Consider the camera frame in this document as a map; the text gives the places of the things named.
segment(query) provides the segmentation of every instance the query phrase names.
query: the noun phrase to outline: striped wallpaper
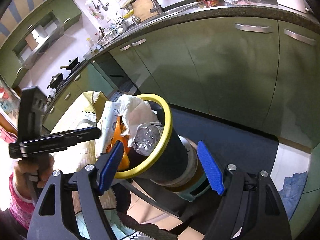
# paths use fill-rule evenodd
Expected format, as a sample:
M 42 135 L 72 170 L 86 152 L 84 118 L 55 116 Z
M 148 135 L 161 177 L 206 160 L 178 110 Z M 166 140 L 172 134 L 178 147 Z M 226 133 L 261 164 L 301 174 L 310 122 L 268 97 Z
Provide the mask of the striped wallpaper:
M 0 44 L 33 9 L 45 0 L 13 0 L 0 19 Z

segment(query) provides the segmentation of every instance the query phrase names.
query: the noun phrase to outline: range hood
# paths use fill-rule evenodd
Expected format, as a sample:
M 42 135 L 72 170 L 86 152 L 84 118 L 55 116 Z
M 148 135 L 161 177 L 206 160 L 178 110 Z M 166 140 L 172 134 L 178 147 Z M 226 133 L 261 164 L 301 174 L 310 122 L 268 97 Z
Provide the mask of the range hood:
M 31 54 L 22 63 L 22 67 L 31 69 L 36 61 L 46 52 L 51 45 L 63 35 L 64 25 L 58 25 L 50 34 L 48 34 L 42 41 L 36 46 Z

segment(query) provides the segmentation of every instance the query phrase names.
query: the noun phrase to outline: drawer handle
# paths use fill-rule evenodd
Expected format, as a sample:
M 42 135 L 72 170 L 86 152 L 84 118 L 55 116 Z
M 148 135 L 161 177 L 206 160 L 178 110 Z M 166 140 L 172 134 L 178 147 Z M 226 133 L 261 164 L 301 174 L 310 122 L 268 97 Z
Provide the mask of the drawer handle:
M 20 67 L 17 71 L 17 76 L 19 75 L 20 71 L 22 70 L 22 67 Z
M 306 36 L 302 36 L 302 35 L 297 34 L 297 33 L 294 33 L 294 32 L 289 31 L 287 29 L 284 29 L 284 34 L 290 36 L 291 38 L 294 38 L 297 41 L 302 41 L 302 42 L 304 42 L 306 44 L 309 44 L 311 46 L 316 46 L 317 45 L 316 40 L 310 39 L 310 38 L 308 38 Z
M 137 41 L 137 42 L 132 43 L 132 46 L 138 46 L 146 41 L 147 41 L 146 39 L 142 39 L 141 41 Z
M 81 74 L 79 74 L 79 75 L 75 78 L 75 81 L 79 80 L 79 78 L 81 78 Z
M 256 32 L 256 33 L 272 33 L 273 29 L 270 26 L 253 26 L 253 25 L 243 25 L 235 24 L 236 29 L 247 32 Z
M 68 22 L 69 20 L 71 20 L 71 18 L 66 19 L 63 23 L 66 23 L 66 22 Z
M 130 47 L 131 47 L 130 45 L 127 45 L 127 46 L 121 48 L 120 51 L 124 51 L 124 50 L 126 50 L 126 49 L 129 49 Z
M 66 95 L 66 97 L 64 98 L 64 100 L 68 100 L 68 98 L 70 97 L 70 93 L 68 93 L 67 95 Z

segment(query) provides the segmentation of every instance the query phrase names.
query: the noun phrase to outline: screw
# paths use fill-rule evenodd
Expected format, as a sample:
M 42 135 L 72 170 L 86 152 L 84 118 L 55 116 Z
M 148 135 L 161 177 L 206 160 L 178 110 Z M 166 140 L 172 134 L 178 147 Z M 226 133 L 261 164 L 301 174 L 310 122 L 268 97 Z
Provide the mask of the screw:
M 57 177 L 57 176 L 60 175 L 60 173 L 61 173 L 61 171 L 55 170 L 55 171 L 52 173 L 52 175 L 55 176 L 55 177 Z
M 86 167 L 85 167 L 85 170 L 86 171 L 92 171 L 94 169 L 94 165 L 92 164 L 88 164 Z
M 229 164 L 229 165 L 228 165 L 228 169 L 229 169 L 230 171 L 235 171 L 235 170 L 237 169 L 237 166 L 235 166 L 234 164 Z
M 266 171 L 260 171 L 261 176 L 263 177 L 267 177 L 268 173 Z

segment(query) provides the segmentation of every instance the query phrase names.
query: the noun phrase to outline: pink sleeve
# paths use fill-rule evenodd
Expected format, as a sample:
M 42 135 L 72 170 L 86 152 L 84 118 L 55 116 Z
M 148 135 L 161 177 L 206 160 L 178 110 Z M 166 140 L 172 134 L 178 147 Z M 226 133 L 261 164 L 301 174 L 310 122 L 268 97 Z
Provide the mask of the pink sleeve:
M 29 229 L 32 213 L 35 209 L 32 203 L 22 200 L 13 188 L 13 173 L 9 177 L 9 188 L 11 193 L 10 211 L 13 217 L 26 229 Z

